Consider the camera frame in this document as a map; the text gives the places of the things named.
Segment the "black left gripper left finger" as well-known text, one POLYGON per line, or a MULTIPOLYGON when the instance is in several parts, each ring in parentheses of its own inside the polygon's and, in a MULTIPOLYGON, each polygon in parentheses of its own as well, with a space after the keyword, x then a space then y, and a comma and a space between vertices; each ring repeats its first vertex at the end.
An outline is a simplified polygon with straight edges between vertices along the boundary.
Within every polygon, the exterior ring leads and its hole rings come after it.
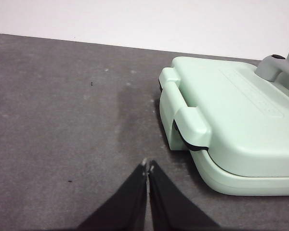
POLYGON ((79 231, 133 231, 144 228, 147 201, 147 159, 128 176, 119 189, 85 219, 79 231))

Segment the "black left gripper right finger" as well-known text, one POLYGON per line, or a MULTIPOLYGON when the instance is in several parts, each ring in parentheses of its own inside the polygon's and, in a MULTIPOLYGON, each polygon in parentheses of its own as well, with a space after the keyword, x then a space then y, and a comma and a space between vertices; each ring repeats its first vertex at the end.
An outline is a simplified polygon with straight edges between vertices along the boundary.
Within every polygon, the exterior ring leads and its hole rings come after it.
POLYGON ((155 160, 149 164, 148 177, 155 231, 217 231, 221 228, 176 187, 155 160))

